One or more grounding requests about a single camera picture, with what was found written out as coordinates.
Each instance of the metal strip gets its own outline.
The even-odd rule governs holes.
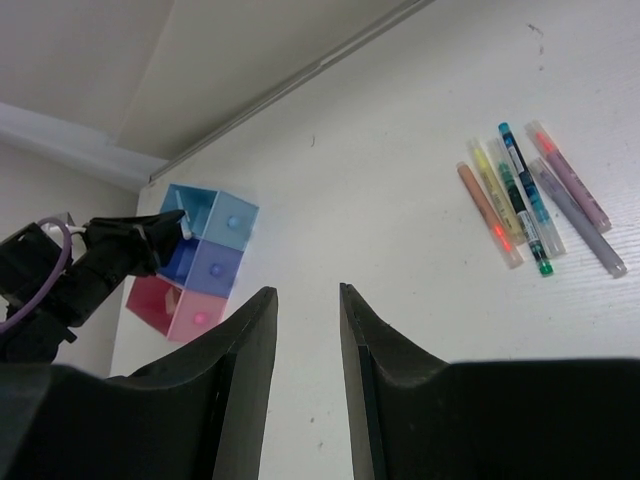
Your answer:
[[[254,106],[243,110],[232,120],[223,124],[220,128],[214,130],[211,134],[207,135],[202,140],[198,141],[187,150],[182,152],[176,159],[170,161],[165,166],[152,173],[149,181],[152,182],[161,175],[164,175],[170,170],[173,170],[189,157],[206,148],[212,142],[215,142],[218,138],[222,137],[226,133],[229,133],[234,128],[242,125],[254,115],[258,114],[270,105],[273,105],[285,95],[288,95],[293,90],[304,85],[327,68],[348,57],[356,50],[360,49],[370,41],[379,37],[387,30],[390,30],[399,23],[403,22],[414,13],[418,12],[434,1],[435,0],[408,0],[403,2],[398,7],[394,8],[391,12],[386,14],[384,17],[372,23],[364,30],[361,30],[359,33],[351,37],[351,39],[347,40],[341,46],[332,50],[320,60],[313,62],[308,67],[302,69],[300,72],[296,73],[288,80],[281,83],[278,87],[272,90],[271,93],[265,95],[261,100],[256,102]]]

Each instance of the pastel organizer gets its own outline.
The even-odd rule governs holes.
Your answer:
[[[258,207],[172,184],[160,212],[178,209],[185,239],[158,276],[135,279],[127,308],[169,340],[189,342],[222,321]]]

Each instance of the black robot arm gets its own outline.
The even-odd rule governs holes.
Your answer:
[[[25,318],[0,333],[0,362],[52,362],[70,327],[81,327],[127,275],[155,275],[182,238],[182,210],[135,218],[94,218],[81,233],[87,252],[65,268]],[[42,287],[61,248],[32,223],[0,244],[0,295],[7,319]]]

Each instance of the pink marker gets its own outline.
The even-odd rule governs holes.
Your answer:
[[[595,225],[600,233],[611,230],[611,221],[604,210],[598,205],[596,199],[593,198],[591,192],[585,187],[578,174],[573,171],[567,159],[560,153],[560,150],[553,143],[551,137],[545,132],[540,122],[531,122],[525,127],[529,138],[536,148],[544,156],[545,160],[551,165],[558,175],[558,178],[567,187],[574,200],[582,207],[591,223]]]

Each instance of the table surface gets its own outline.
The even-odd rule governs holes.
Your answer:
[[[436,1],[142,191],[141,215],[171,182],[261,207],[227,314],[278,289],[262,479],[352,478],[340,282],[447,361],[640,354],[639,19],[634,0]],[[531,158],[533,119],[611,217],[626,277],[562,215],[553,277],[526,248],[502,262],[455,165],[502,121]],[[112,373],[176,347],[123,309]]]

